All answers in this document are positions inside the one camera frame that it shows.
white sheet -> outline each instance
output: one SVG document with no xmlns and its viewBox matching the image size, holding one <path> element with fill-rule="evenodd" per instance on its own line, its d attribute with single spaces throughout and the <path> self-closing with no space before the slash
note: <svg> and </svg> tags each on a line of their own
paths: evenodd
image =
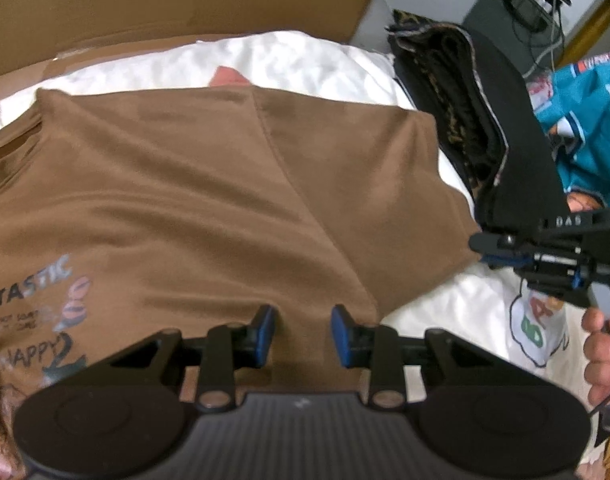
<svg viewBox="0 0 610 480">
<path fill-rule="evenodd" d="M 316 40 L 300 32 L 271 32 L 110 61 L 42 82 L 0 101 L 0 128 L 30 107 L 39 86 L 70 94 L 198 88 L 207 86 L 221 65 L 238 70 L 253 84 L 265 88 L 414 109 L 394 81 L 386 56 Z M 471 197 L 442 152 L 438 171 L 447 184 L 467 198 L 473 212 Z M 545 376 L 585 401 L 588 385 L 582 378 L 585 360 L 580 311 L 566 308 L 571 332 L 567 350 L 555 354 L 544 370 L 534 370 L 520 359 L 508 330 L 508 306 L 518 293 L 518 286 L 518 278 L 510 270 L 491 271 L 477 264 L 430 294 L 402 306 L 385 322 L 408 336 L 422 336 L 428 327 L 443 327 Z M 410 398 L 422 399 L 424 388 L 418 371 L 409 370 L 408 378 Z"/>
</svg>

red fabric patch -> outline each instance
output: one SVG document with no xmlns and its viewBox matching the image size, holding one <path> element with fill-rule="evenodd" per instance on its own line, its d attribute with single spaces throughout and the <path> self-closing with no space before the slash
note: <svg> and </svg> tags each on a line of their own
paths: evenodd
<svg viewBox="0 0 610 480">
<path fill-rule="evenodd" d="M 211 78 L 210 86 L 251 86 L 252 84 L 238 70 L 229 66 L 219 66 L 214 77 Z"/>
</svg>

hand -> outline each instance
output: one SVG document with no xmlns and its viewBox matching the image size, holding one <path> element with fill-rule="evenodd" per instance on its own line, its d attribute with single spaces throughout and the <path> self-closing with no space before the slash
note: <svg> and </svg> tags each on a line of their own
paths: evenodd
<svg viewBox="0 0 610 480">
<path fill-rule="evenodd" d="M 610 394 L 610 335 L 602 333 L 604 314 L 597 308 L 588 308 L 582 316 L 582 328 L 590 333 L 584 344 L 585 380 L 592 385 L 588 400 L 595 406 Z"/>
</svg>

folded black garment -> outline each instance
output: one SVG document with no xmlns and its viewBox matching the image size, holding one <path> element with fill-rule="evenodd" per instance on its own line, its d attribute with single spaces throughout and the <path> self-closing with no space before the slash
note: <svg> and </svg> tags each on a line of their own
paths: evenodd
<svg viewBox="0 0 610 480">
<path fill-rule="evenodd" d="M 483 228 L 533 228 L 569 213 L 547 140 L 520 73 L 475 31 L 397 11 L 394 69 L 476 204 Z"/>
</svg>

yellow pole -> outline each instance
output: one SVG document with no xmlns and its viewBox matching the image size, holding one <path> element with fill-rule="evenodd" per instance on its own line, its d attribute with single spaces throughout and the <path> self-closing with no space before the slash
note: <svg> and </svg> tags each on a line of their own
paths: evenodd
<svg viewBox="0 0 610 480">
<path fill-rule="evenodd" d="M 610 0 L 604 0 L 565 47 L 565 52 L 556 63 L 556 68 L 580 61 L 608 28 L 610 28 Z"/>
</svg>

